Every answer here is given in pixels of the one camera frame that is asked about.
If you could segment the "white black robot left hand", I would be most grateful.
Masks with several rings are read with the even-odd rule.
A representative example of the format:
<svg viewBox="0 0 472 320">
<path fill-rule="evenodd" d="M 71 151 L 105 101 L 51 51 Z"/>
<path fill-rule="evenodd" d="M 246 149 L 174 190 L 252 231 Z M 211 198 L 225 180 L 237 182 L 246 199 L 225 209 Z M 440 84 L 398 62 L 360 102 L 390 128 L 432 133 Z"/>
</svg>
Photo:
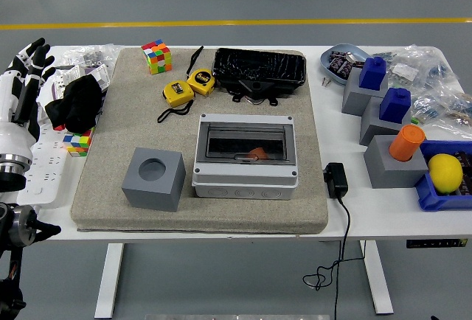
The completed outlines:
<svg viewBox="0 0 472 320">
<path fill-rule="evenodd" d="M 1 155 L 32 160 L 39 139 L 38 96 L 55 73 L 44 38 L 28 44 L 1 72 Z"/>
</svg>

